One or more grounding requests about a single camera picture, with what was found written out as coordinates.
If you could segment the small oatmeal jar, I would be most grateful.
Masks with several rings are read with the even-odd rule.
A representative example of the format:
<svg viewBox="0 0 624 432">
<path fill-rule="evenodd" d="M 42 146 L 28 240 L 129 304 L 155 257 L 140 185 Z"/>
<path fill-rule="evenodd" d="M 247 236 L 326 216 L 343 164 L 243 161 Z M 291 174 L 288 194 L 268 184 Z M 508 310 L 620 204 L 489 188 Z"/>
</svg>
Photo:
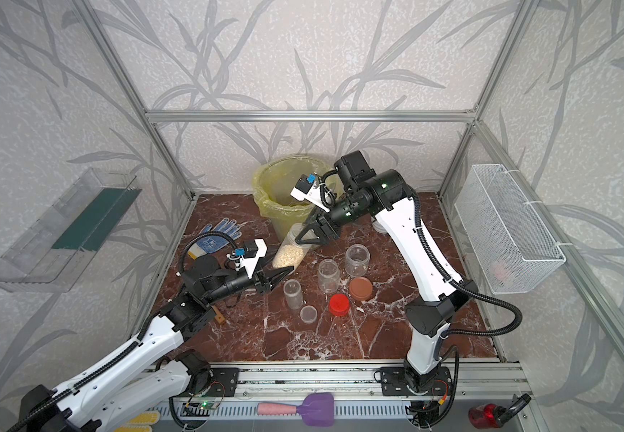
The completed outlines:
<svg viewBox="0 0 624 432">
<path fill-rule="evenodd" d="M 301 283 L 296 279 L 287 280 L 283 286 L 285 302 L 292 311 L 299 311 L 305 304 Z"/>
</svg>

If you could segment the glass jar with oatmeal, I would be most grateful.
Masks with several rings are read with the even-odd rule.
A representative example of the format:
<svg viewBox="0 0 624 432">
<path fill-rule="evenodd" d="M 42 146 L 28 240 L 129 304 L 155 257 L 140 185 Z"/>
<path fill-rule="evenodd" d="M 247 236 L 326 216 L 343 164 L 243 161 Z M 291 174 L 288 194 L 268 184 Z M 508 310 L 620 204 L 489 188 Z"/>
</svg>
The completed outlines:
<svg viewBox="0 0 624 432">
<path fill-rule="evenodd" d="M 275 254 L 275 257 L 272 261 L 273 268 L 292 266 L 293 270 L 296 270 L 298 266 L 302 263 L 303 259 L 312 248 L 311 245 L 301 245 L 297 243 L 296 238 L 302 232 L 302 230 L 302 223 L 294 223 L 292 225 L 288 234 L 282 241 L 281 246 L 279 246 Z"/>
</svg>

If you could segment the brown-lidded oatmeal jar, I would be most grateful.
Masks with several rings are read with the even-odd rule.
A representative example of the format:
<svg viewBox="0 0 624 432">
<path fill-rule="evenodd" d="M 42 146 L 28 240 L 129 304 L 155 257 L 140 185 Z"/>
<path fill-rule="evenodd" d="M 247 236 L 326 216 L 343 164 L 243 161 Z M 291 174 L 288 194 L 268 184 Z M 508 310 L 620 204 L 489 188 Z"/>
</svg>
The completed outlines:
<svg viewBox="0 0 624 432">
<path fill-rule="evenodd" d="M 365 276 L 369 270 L 371 254 L 366 246 L 354 244 L 345 252 L 345 271 L 351 277 Z"/>
</svg>

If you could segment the clear plastic jar lid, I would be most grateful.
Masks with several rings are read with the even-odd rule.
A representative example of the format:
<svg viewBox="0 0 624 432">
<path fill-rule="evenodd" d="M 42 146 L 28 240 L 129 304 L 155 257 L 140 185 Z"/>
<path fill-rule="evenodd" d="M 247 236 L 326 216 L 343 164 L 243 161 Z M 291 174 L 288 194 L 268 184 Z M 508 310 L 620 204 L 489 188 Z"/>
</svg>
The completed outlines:
<svg viewBox="0 0 624 432">
<path fill-rule="evenodd" d="M 304 305 L 299 311 L 299 318 L 305 324 L 316 323 L 318 319 L 318 311 L 313 305 Z"/>
</svg>

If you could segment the brown jar lid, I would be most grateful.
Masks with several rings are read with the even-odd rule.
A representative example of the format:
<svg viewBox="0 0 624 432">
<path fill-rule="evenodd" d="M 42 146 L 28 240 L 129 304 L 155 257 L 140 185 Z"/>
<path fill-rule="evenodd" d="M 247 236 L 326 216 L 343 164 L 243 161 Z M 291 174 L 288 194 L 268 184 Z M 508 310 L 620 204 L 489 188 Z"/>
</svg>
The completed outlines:
<svg viewBox="0 0 624 432">
<path fill-rule="evenodd" d="M 348 291 L 353 299 L 364 302 L 373 296 L 373 284 L 364 276 L 355 277 L 349 282 Z"/>
</svg>

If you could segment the red jar lid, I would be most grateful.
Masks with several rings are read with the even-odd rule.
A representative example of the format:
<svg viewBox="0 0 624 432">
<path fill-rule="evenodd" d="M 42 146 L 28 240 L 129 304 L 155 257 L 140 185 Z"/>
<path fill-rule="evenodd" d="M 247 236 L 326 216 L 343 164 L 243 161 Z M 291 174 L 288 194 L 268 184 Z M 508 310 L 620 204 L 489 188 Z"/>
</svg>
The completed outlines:
<svg viewBox="0 0 624 432">
<path fill-rule="evenodd" d="M 328 311 L 334 316 L 343 317 L 349 312 L 351 302 L 343 293 L 333 294 L 328 302 Z"/>
</svg>

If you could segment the red-lidded oatmeal jar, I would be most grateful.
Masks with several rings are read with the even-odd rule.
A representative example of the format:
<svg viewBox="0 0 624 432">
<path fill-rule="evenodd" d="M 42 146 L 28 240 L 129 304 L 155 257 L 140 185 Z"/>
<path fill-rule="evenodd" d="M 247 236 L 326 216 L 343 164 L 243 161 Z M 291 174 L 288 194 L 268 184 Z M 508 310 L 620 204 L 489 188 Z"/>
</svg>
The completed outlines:
<svg viewBox="0 0 624 432">
<path fill-rule="evenodd" d="M 327 258 L 319 263 L 317 283 L 319 289 L 324 294 L 337 292 L 340 284 L 340 268 L 333 259 Z"/>
</svg>

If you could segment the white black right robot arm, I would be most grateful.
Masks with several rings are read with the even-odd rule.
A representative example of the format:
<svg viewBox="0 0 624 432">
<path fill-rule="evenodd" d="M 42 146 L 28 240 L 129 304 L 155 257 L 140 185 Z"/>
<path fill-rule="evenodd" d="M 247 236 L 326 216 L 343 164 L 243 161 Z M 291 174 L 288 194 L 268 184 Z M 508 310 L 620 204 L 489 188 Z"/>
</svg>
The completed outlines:
<svg viewBox="0 0 624 432">
<path fill-rule="evenodd" d="M 522 323 L 519 308 L 480 293 L 474 281 L 453 269 L 423 225 L 416 190 L 398 171 L 389 169 L 378 174 L 362 153 L 355 151 L 342 156 L 325 174 L 301 176 L 290 195 L 316 207 L 296 238 L 301 245 L 326 245 L 339 239 L 344 225 L 370 215 L 398 247 L 419 292 L 405 308 L 412 329 L 411 346 L 404 362 L 409 392 L 417 395 L 428 392 L 441 366 L 443 343 L 449 336 L 500 336 Z M 492 330 L 452 328 L 453 315 L 471 299 L 511 311 L 513 320 Z"/>
</svg>

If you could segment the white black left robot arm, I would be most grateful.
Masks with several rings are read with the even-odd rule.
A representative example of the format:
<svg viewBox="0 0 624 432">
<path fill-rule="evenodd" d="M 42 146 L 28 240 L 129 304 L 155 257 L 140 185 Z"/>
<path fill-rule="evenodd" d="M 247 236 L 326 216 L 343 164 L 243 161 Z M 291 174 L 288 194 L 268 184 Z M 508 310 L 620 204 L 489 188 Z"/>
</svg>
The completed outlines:
<svg viewBox="0 0 624 432">
<path fill-rule="evenodd" d="M 263 239 L 242 245 L 225 233 L 207 231 L 195 239 L 222 238 L 232 248 L 226 264 L 211 254 L 178 264 L 178 295 L 145 320 L 139 332 L 101 361 L 53 389 L 35 387 L 22 398 L 14 431 L 112 431 L 160 401 L 196 383 L 209 384 L 209 364 L 188 350 L 142 377 L 161 357 L 178 349 L 215 319 L 213 306 L 254 289 L 270 293 L 293 266 L 270 267 L 274 253 Z"/>
</svg>

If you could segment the potted artificial flower plant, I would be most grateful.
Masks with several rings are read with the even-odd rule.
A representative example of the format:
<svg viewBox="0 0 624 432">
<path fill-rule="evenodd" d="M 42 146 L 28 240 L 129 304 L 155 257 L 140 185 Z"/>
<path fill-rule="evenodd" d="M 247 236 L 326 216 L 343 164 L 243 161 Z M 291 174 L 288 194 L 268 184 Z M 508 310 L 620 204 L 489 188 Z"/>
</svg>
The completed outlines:
<svg viewBox="0 0 624 432">
<path fill-rule="evenodd" d="M 383 225 L 377 221 L 377 220 L 373 220 L 371 225 L 373 226 L 374 230 L 376 230 L 376 232 L 381 233 L 381 234 L 387 234 L 387 230 L 383 227 Z"/>
</svg>

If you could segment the blue dotted white work glove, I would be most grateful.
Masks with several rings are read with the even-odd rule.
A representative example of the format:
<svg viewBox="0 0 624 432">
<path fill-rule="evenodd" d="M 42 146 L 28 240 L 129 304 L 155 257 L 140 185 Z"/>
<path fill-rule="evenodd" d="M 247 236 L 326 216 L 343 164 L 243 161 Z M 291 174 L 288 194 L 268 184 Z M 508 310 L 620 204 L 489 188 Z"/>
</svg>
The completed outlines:
<svg viewBox="0 0 624 432">
<path fill-rule="evenodd" d="M 242 233 L 240 231 L 240 225 L 238 224 L 238 222 L 229 218 L 222 219 L 216 225 L 213 225 L 211 223 L 205 225 L 200 231 L 200 234 L 212 230 L 228 235 L 233 240 L 238 240 L 242 236 Z M 196 259 L 197 257 L 201 257 L 207 254 L 214 254 L 222 248 L 225 248 L 228 244 L 229 242 L 222 237 L 209 236 L 207 238 L 196 241 L 190 247 L 188 251 L 188 256 L 192 259 Z"/>
</svg>

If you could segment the yellow plastic bin liner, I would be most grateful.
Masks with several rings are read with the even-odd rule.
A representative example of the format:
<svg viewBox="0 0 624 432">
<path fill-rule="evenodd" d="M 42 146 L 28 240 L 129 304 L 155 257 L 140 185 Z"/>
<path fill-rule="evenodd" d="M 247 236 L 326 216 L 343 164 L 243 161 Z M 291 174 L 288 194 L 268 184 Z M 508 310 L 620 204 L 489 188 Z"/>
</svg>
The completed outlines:
<svg viewBox="0 0 624 432">
<path fill-rule="evenodd" d="M 303 222 L 314 205 L 290 196 L 301 176 L 322 175 L 332 166 L 321 158 L 290 155 L 259 167 L 252 179 L 254 201 L 261 216 L 272 220 Z"/>
</svg>

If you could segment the pink item in basket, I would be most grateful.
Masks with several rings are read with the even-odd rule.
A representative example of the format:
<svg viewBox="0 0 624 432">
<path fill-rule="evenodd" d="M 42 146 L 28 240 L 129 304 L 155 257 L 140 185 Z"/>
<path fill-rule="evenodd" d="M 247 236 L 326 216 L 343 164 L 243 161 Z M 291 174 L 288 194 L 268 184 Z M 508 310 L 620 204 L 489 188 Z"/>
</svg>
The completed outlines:
<svg viewBox="0 0 624 432">
<path fill-rule="evenodd" d="M 490 271 L 497 282 L 502 286 L 511 287 L 515 282 L 515 274 L 504 260 L 493 262 L 490 266 Z"/>
</svg>

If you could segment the yellow dotted glove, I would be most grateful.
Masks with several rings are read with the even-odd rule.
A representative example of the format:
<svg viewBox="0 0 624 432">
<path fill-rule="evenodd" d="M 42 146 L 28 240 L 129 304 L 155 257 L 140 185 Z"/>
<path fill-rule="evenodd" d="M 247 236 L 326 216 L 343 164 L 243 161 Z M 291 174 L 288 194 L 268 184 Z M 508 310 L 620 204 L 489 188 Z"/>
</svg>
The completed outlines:
<svg viewBox="0 0 624 432">
<path fill-rule="evenodd" d="M 114 432 L 152 432 L 153 426 L 161 419 L 161 413 L 157 410 L 145 411 L 134 419 L 116 428 Z"/>
</svg>

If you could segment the red black handheld tool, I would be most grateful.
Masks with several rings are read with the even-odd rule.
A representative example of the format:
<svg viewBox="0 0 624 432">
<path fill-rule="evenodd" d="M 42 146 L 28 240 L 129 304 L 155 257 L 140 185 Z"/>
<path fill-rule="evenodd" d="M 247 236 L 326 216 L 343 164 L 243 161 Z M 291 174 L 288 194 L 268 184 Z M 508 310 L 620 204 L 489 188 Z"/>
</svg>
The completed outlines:
<svg viewBox="0 0 624 432">
<path fill-rule="evenodd" d="M 516 417 L 531 401 L 531 396 L 524 393 L 521 396 L 515 396 L 509 407 L 495 403 L 473 407 L 468 413 L 470 424 L 476 429 L 502 428 L 504 424 Z"/>
</svg>

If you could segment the blue wooden-handled garden fork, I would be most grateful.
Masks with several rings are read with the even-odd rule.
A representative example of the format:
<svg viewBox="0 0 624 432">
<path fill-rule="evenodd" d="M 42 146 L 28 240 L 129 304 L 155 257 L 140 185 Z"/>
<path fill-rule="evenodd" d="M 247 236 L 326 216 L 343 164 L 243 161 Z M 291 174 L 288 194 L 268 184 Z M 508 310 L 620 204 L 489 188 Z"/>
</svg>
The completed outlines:
<svg viewBox="0 0 624 432">
<path fill-rule="evenodd" d="M 218 324 L 220 326 L 226 324 L 227 323 L 227 319 L 223 315 L 223 313 L 218 309 L 218 307 L 213 306 L 212 309 L 213 309 L 213 311 L 215 313 L 214 320 L 215 320 L 216 324 Z"/>
</svg>

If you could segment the purple pink-handled scoop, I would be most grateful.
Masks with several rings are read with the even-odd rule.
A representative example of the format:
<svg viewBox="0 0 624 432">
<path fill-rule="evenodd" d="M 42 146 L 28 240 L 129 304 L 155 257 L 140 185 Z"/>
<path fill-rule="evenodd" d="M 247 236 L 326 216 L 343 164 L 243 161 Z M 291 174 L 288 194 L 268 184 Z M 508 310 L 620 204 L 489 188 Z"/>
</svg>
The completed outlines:
<svg viewBox="0 0 624 432">
<path fill-rule="evenodd" d="M 274 402 L 260 402 L 257 406 L 260 416 L 299 415 L 309 427 L 329 428 L 335 423 L 335 398 L 331 392 L 316 392 L 308 395 L 300 405 Z"/>
</svg>

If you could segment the clear plastic wall shelf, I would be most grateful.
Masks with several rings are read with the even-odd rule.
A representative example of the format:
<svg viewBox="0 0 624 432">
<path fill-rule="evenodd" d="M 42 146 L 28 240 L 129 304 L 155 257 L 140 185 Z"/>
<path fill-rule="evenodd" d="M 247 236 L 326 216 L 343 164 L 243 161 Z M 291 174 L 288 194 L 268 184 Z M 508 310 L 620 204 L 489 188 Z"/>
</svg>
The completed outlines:
<svg viewBox="0 0 624 432">
<path fill-rule="evenodd" d="M 87 169 L 0 256 L 0 288 L 70 291 L 141 192 L 134 174 Z"/>
</svg>

